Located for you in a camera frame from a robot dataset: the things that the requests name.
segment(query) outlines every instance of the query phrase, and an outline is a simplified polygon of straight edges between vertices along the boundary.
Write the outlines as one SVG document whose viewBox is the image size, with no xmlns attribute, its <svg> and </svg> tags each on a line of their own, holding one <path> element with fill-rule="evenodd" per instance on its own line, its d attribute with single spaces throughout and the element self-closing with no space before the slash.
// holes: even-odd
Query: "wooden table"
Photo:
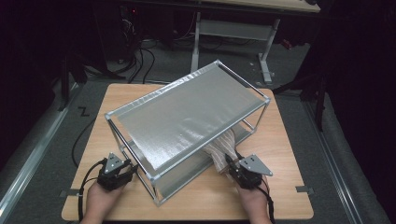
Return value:
<svg viewBox="0 0 396 224">
<path fill-rule="evenodd" d="M 107 157 L 109 152 L 114 152 L 123 158 L 104 114 L 160 87 L 131 84 L 111 84 L 108 87 L 71 189 L 79 189 L 87 171 L 97 161 Z M 276 100 L 270 90 L 261 91 L 272 101 L 257 132 L 241 143 L 237 150 L 243 156 L 255 153 L 274 173 L 274 176 L 268 177 L 268 182 L 275 202 L 276 219 L 309 219 L 314 213 L 307 194 L 296 190 L 297 186 L 304 185 L 304 181 L 294 158 Z M 93 170 L 91 177 L 96 177 L 99 169 Z M 91 183 L 89 182 L 85 189 L 88 189 Z M 78 219 L 77 196 L 67 197 L 62 217 L 65 220 Z M 247 219 L 247 215 L 239 202 L 234 183 L 227 177 L 219 175 L 215 167 L 211 166 L 160 207 L 152 201 L 151 196 L 135 176 L 125 187 L 122 197 L 107 219 L 241 220 Z"/>
</svg>

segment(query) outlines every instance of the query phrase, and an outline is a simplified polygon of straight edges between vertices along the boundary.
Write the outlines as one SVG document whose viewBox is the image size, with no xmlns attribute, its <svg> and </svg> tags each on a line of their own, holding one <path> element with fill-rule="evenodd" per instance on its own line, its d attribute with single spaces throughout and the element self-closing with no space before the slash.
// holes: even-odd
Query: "hand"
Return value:
<svg viewBox="0 0 396 224">
<path fill-rule="evenodd" d="M 88 190 L 87 208 L 80 224 L 102 223 L 120 197 L 124 187 L 125 185 L 108 191 L 95 181 Z"/>
<path fill-rule="evenodd" d="M 262 176 L 262 179 L 267 184 L 267 178 L 265 175 Z M 268 189 L 263 182 L 259 187 L 268 193 Z M 271 224 L 271 220 L 268 217 L 268 202 L 265 195 L 258 189 L 241 189 L 238 184 L 236 184 L 236 189 L 238 190 L 241 204 L 247 212 L 250 223 Z"/>
</svg>

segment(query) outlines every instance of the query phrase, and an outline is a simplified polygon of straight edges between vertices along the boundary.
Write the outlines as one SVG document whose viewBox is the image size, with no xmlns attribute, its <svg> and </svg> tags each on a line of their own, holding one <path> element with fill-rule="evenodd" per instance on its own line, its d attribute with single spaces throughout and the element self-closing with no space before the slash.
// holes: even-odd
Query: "dark background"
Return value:
<svg viewBox="0 0 396 224">
<path fill-rule="evenodd" d="M 394 189 L 396 161 L 394 153 L 395 100 L 395 3 L 392 1 L 321 1 L 322 14 L 342 20 L 326 22 L 282 20 L 276 43 L 283 39 L 292 45 L 310 43 L 309 50 L 296 80 L 317 75 L 318 79 L 296 89 L 326 85 L 336 116 L 345 137 L 367 176 L 377 199 L 396 221 L 391 212 L 396 198 Z M 62 74 L 62 59 L 79 53 L 103 65 L 106 48 L 126 50 L 125 46 L 109 47 L 102 42 L 95 16 L 88 1 L 3 1 L 0 7 L 0 146 L 1 167 L 29 133 L 35 122 L 51 104 L 52 85 Z M 145 32 L 169 41 L 173 30 L 185 32 L 183 18 L 190 12 L 173 10 L 139 11 Z M 151 14 L 162 13 L 164 26 L 155 29 Z M 119 27 L 110 27 L 115 36 Z"/>
</svg>

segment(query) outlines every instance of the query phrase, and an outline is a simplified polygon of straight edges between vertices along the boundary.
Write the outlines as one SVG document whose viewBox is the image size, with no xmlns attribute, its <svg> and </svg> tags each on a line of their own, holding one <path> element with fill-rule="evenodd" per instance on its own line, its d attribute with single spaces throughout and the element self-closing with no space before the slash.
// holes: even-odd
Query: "white cloth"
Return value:
<svg viewBox="0 0 396 224">
<path fill-rule="evenodd" d="M 206 145 L 204 147 L 204 151 L 211 155 L 218 173 L 223 174 L 227 171 L 226 168 L 228 167 L 228 163 L 225 160 L 225 154 L 229 155 L 233 161 L 237 160 L 235 153 L 235 135 L 233 130 L 228 130 Z"/>
</svg>

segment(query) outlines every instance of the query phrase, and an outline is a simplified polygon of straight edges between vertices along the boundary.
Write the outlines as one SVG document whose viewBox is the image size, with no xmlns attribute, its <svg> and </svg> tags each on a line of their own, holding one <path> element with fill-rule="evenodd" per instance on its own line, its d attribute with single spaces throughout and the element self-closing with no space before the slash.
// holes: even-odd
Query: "reflective sheet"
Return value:
<svg viewBox="0 0 396 224">
<path fill-rule="evenodd" d="M 189 155 L 264 105 L 212 63 L 114 111 L 157 170 L 180 153 Z"/>
</svg>

